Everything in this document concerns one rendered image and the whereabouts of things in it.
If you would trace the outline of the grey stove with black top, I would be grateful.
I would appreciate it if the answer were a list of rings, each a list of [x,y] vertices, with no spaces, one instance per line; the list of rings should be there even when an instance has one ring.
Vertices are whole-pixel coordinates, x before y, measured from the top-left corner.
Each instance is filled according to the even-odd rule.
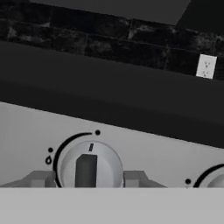
[[[0,42],[0,185],[75,145],[164,186],[224,173],[224,82]]]

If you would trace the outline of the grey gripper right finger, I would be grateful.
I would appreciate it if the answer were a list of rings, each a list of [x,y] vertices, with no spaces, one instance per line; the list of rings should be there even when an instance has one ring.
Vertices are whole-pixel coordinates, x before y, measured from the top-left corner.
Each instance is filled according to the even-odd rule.
[[[165,188],[164,185],[149,179],[144,171],[124,171],[123,186],[126,188]]]

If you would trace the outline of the dark wall cupboard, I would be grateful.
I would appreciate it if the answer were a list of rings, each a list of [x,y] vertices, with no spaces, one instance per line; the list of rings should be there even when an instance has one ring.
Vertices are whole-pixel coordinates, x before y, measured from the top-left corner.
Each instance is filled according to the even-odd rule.
[[[224,34],[224,0],[191,0],[177,27]]]

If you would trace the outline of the white stove knob, dark grip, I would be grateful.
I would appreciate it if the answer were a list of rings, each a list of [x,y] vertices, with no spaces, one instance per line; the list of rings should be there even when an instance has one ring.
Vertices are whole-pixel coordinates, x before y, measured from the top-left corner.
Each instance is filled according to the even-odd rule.
[[[224,188],[224,173],[212,176],[206,184],[210,188]]]
[[[59,178],[63,187],[120,187],[123,165],[107,144],[86,141],[76,144],[64,156]]]

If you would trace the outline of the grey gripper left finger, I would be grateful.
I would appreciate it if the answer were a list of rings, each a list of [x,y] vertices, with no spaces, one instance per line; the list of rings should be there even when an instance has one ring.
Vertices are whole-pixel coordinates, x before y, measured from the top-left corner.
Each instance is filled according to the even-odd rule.
[[[12,181],[10,183],[0,185],[0,188],[9,188],[9,187],[55,187],[55,172],[54,171],[32,171],[27,176],[22,179]]]

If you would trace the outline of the white wall socket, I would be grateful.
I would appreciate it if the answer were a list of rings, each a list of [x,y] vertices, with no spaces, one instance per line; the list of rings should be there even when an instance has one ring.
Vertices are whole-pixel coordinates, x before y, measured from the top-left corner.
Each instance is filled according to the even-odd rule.
[[[214,77],[217,56],[201,54],[197,66],[196,76],[206,79]]]

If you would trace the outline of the dark grey range hood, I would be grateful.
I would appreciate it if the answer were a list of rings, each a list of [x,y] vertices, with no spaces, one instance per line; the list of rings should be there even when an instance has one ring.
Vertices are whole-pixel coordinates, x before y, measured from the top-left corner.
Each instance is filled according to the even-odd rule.
[[[191,0],[30,0],[33,3],[92,11],[175,25]]]

